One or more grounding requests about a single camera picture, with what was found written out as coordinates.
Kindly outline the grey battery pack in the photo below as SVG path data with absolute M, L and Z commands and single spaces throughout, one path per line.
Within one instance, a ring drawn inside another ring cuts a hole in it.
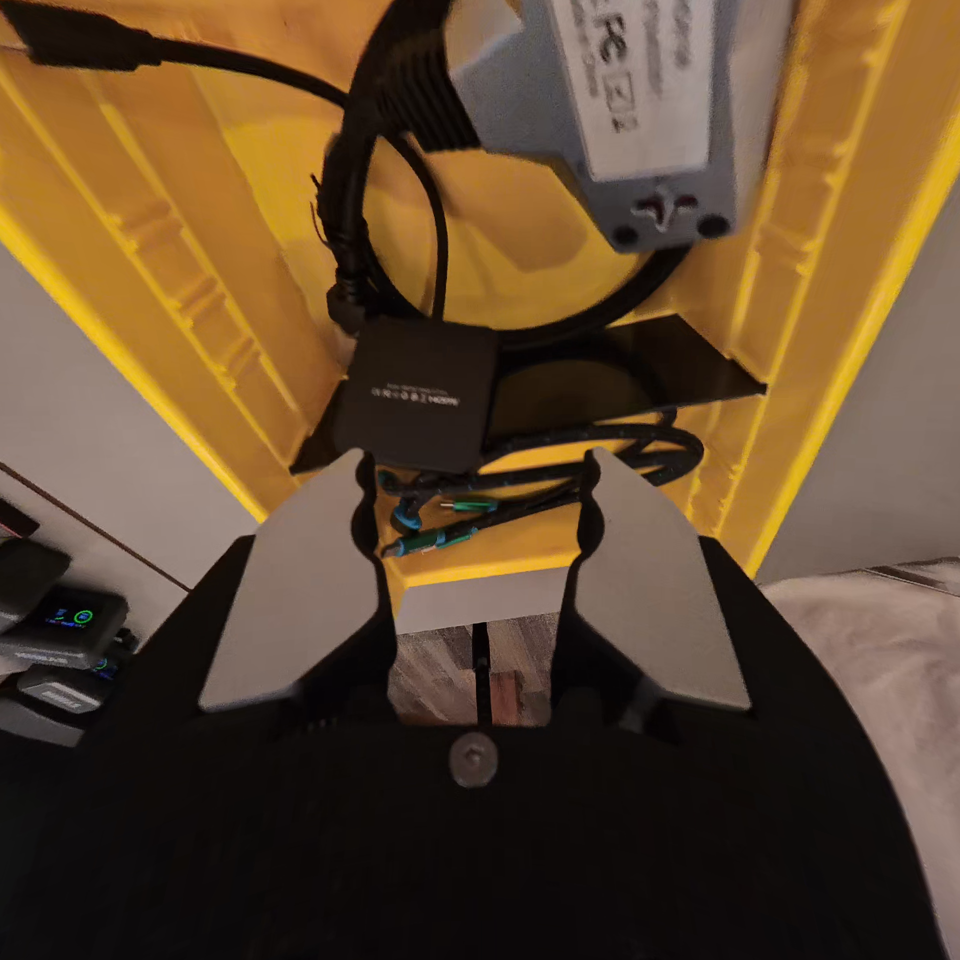
M 89 670 L 32 664 L 19 673 L 16 689 L 69 714 L 99 711 L 114 691 L 114 682 Z

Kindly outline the black charger green display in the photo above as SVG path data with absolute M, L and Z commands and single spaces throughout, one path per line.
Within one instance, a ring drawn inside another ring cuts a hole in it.
M 57 586 L 18 626 L 16 653 L 32 663 L 92 668 L 128 613 L 126 599 L 118 594 Z

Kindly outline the person's beige trousers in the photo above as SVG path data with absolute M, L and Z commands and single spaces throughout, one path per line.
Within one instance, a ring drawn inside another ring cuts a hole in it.
M 899 799 L 946 953 L 959 957 L 959 560 L 762 585 L 857 713 Z

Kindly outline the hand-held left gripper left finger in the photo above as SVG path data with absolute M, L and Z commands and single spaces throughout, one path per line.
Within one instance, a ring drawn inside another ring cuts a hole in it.
M 378 557 L 377 471 L 354 448 L 258 528 L 198 694 L 207 714 L 299 702 L 309 716 L 388 703 L 398 643 Z

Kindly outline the black adapter hub with cable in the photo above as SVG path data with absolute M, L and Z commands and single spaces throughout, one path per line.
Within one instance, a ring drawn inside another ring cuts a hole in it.
M 339 454 L 462 474 L 479 464 L 498 367 L 495 330 L 378 318 L 358 337 L 333 418 Z

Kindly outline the yellow plastic bin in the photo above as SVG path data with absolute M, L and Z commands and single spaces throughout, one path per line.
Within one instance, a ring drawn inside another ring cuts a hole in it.
M 387 2 L 56 2 L 288 64 L 344 89 Z M 767 384 L 680 414 L 705 444 L 665 495 L 756 574 L 958 175 L 958 2 L 799 2 L 749 222 L 636 312 L 677 312 Z M 257 521 L 341 363 L 333 260 L 308 209 L 341 112 L 255 78 L 94 75 L 3 49 L 2 241 Z M 447 316 L 507 329 L 612 292 L 614 253 L 551 171 L 429 160 L 451 220 Z M 433 281 L 423 188 L 378 146 L 371 239 L 416 306 Z M 386 564 L 405 589 L 568 566 L 574 506 Z

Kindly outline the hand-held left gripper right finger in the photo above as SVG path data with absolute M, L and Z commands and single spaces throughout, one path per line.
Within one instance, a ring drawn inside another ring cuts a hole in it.
M 579 553 L 550 671 L 551 708 L 581 694 L 606 724 L 675 702 L 748 714 L 751 697 L 699 535 L 602 447 L 583 461 Z

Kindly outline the black charger case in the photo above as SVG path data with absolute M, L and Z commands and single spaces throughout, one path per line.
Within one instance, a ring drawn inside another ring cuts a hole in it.
M 12 630 L 64 576 L 71 557 L 27 538 L 1 542 L 1 633 Z

